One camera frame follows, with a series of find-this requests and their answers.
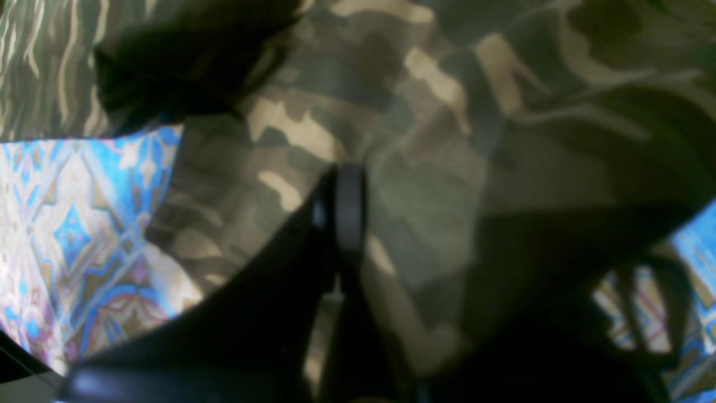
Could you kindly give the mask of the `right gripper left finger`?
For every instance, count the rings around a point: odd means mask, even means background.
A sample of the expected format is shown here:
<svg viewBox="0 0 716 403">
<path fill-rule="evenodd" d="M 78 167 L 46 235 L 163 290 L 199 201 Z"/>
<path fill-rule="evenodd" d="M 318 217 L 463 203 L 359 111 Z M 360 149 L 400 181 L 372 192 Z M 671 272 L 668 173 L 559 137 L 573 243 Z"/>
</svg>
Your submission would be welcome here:
<svg viewBox="0 0 716 403">
<path fill-rule="evenodd" d="M 330 170 L 233 277 L 163 326 L 82 359 L 64 402 L 312 402 L 303 375 L 315 314 L 333 286 Z"/>
</svg>

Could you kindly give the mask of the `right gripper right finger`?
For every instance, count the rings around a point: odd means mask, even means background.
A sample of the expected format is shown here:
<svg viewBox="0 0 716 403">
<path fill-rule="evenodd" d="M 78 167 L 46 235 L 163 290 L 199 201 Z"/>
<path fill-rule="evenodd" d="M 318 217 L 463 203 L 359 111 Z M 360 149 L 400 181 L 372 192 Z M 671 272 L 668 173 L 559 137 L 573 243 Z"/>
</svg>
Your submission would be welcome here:
<svg viewBox="0 0 716 403">
<path fill-rule="evenodd" d="M 326 187 L 346 298 L 319 384 L 320 402 L 669 401 L 655 372 L 611 346 L 605 314 L 577 288 L 517 316 L 446 372 L 409 377 L 362 281 L 365 171 L 344 165 Z"/>
</svg>

